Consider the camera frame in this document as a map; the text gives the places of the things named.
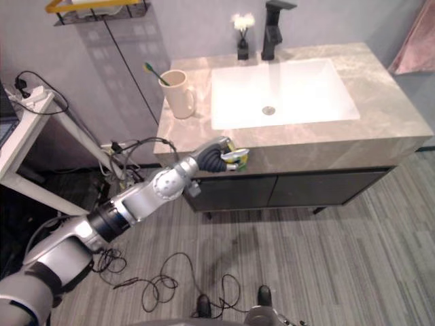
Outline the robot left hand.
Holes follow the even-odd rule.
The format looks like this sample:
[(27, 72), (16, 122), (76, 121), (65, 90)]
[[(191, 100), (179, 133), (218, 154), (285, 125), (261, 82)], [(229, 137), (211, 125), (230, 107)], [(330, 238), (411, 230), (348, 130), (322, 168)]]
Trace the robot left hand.
[(195, 160), (198, 169), (209, 173), (222, 173), (238, 169), (237, 163), (227, 163), (222, 159), (223, 153), (232, 150), (232, 141), (229, 137), (220, 136), (201, 145), (190, 156)]

